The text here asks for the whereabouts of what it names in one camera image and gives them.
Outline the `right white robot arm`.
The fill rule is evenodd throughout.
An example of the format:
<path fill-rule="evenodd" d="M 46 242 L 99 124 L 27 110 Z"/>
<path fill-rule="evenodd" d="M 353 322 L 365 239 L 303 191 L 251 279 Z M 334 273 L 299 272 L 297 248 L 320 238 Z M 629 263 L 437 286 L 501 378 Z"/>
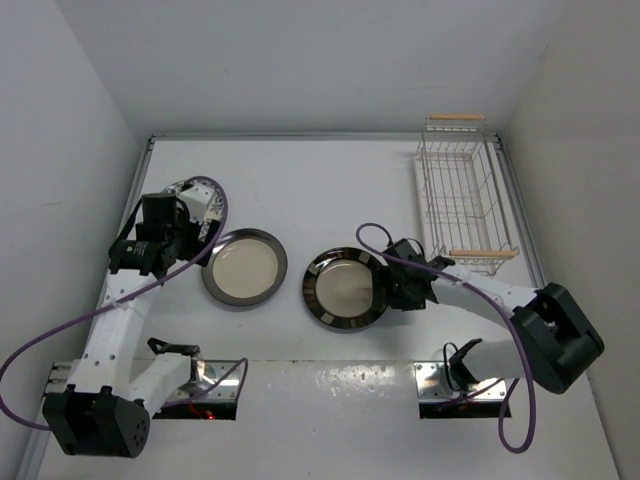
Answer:
<path fill-rule="evenodd" d="M 523 378 L 562 394 L 604 353 L 595 327 L 559 284 L 518 287 L 446 257 L 427 261 L 406 239 L 381 255 L 401 299 L 465 310 L 510 333 L 508 342 L 472 339 L 449 359 L 449 377 L 460 389 L 488 378 Z"/>

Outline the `silver rimmed cream plate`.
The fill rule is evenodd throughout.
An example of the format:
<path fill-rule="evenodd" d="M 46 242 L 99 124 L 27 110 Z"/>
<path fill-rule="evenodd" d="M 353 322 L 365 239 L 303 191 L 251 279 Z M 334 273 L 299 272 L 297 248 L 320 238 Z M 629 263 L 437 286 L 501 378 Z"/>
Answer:
<path fill-rule="evenodd" d="M 288 270 L 282 243 L 271 233 L 244 228 L 223 235 L 201 270 L 210 296 L 231 307 L 253 307 L 280 288 Z"/>

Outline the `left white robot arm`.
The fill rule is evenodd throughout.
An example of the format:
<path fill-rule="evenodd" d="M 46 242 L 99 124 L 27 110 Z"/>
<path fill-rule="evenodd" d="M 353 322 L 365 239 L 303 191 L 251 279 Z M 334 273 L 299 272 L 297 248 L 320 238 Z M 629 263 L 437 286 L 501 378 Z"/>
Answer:
<path fill-rule="evenodd" d="M 47 394 L 43 415 L 67 455 L 135 458 L 148 438 L 150 420 L 180 386 L 194 377 L 196 345 L 149 340 L 155 359 L 140 375 L 131 370 L 150 310 L 150 290 L 169 278 L 179 260 L 199 262 L 201 229 L 212 198 L 190 192 L 141 197 L 109 249 L 111 297 L 65 389 Z"/>

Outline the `black checkered rim plate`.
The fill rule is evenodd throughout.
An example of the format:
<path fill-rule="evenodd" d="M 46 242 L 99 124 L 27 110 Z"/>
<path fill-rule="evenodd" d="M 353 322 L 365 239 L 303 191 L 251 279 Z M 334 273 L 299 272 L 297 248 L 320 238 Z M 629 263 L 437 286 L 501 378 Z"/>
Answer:
<path fill-rule="evenodd" d="M 319 254 L 303 275 L 306 308 L 319 323 L 340 334 L 372 326 L 387 311 L 380 274 L 385 265 L 355 247 Z"/>

